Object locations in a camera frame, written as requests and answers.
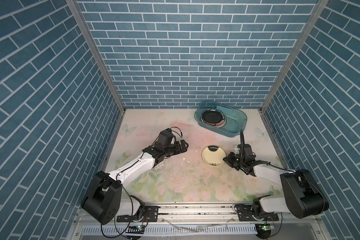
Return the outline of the cream plate black flower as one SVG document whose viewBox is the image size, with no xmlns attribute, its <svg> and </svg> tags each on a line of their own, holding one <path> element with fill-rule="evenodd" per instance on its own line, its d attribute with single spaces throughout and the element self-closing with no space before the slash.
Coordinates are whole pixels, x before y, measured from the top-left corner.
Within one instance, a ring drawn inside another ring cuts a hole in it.
<svg viewBox="0 0 360 240">
<path fill-rule="evenodd" d="M 202 160 L 211 167 L 220 167 L 223 165 L 226 156 L 225 151 L 221 147 L 215 145 L 207 146 L 202 151 Z"/>
</svg>

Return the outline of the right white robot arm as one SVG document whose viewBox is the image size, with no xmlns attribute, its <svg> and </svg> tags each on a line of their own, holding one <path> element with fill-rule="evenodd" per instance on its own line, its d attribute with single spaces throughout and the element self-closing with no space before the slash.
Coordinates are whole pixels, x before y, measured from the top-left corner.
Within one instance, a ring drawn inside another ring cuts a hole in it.
<svg viewBox="0 0 360 240">
<path fill-rule="evenodd" d="M 223 161 L 246 175 L 262 178 L 282 187 L 281 197 L 268 195 L 253 200 L 252 215 L 256 219 L 265 218 L 272 213 L 287 213 L 303 219 L 319 215 L 330 207 L 328 199 L 308 170 L 288 170 L 270 162 L 256 160 L 256 155 L 248 144 L 238 145 L 238 153 L 229 153 Z"/>
</svg>

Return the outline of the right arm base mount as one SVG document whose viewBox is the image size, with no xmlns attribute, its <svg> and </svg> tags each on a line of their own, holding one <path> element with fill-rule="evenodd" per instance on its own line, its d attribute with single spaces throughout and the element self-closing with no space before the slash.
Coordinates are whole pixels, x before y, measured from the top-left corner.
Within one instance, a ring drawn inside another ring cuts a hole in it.
<svg viewBox="0 0 360 240">
<path fill-rule="evenodd" d="M 237 213 L 240 222 L 276 222 L 279 220 L 277 213 L 266 213 L 257 205 L 234 205 L 234 211 Z"/>
</svg>

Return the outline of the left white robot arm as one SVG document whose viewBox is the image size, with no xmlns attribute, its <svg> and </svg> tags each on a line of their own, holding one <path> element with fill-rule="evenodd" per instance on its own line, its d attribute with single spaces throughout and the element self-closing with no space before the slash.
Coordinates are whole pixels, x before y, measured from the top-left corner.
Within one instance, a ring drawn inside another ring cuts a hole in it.
<svg viewBox="0 0 360 240">
<path fill-rule="evenodd" d="M 161 131 L 155 141 L 126 165 L 106 173 L 99 171 L 93 175 L 81 201 L 81 208 L 101 225 L 116 218 L 139 221 L 145 213 L 145 203 L 132 196 L 126 187 L 153 169 L 163 160 L 187 152 L 189 144 L 176 138 L 177 132 L 168 128 Z"/>
</svg>

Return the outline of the black round plate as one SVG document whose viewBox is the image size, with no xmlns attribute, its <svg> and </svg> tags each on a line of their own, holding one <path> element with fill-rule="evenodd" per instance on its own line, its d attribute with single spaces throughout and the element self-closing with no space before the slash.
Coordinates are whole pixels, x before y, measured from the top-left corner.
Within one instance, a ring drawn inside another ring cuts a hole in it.
<svg viewBox="0 0 360 240">
<path fill-rule="evenodd" d="M 207 109 L 203 111 L 201 119 L 204 123 L 211 126 L 222 126 L 226 122 L 225 115 L 217 109 Z"/>
</svg>

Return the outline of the translucent teal plastic bin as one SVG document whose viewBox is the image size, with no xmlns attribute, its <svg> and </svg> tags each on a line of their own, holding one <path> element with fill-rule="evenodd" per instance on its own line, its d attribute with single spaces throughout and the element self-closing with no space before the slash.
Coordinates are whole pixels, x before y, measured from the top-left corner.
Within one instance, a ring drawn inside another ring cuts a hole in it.
<svg viewBox="0 0 360 240">
<path fill-rule="evenodd" d="M 201 127 L 229 138 L 240 135 L 248 121 L 244 112 L 214 101 L 201 102 L 194 118 Z"/>
</svg>

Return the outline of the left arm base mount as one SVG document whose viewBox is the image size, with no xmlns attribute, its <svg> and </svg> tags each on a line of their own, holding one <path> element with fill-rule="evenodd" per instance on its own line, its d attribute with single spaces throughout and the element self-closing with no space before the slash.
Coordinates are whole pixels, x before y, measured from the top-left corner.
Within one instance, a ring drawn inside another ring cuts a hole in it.
<svg viewBox="0 0 360 240">
<path fill-rule="evenodd" d="M 129 222 L 157 222 L 159 214 L 159 206 L 145 206 L 139 207 L 138 211 L 132 215 L 117 216 L 116 222 L 129 223 Z"/>
</svg>

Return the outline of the aluminium front rail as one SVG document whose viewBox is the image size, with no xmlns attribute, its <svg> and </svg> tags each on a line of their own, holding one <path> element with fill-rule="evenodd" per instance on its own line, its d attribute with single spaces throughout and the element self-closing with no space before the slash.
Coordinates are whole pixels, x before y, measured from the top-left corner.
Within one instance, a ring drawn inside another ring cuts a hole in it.
<svg viewBox="0 0 360 240">
<path fill-rule="evenodd" d="M 143 221 L 117 217 L 102 226 L 80 209 L 68 234 L 69 240 L 164 240 L 164 239 L 307 239 L 322 240 L 319 216 L 298 219 L 288 213 L 254 218 L 250 202 L 150 203 Z"/>
</svg>

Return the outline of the green rim HAO SHI plate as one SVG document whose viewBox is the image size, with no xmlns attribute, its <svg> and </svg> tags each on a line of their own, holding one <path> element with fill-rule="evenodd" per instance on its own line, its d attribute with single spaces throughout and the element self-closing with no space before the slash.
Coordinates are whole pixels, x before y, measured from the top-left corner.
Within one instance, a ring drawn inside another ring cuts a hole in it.
<svg viewBox="0 0 360 240">
<path fill-rule="evenodd" d="M 202 116 L 202 121 L 216 128 L 222 128 L 226 124 L 226 119 L 222 116 Z"/>
</svg>

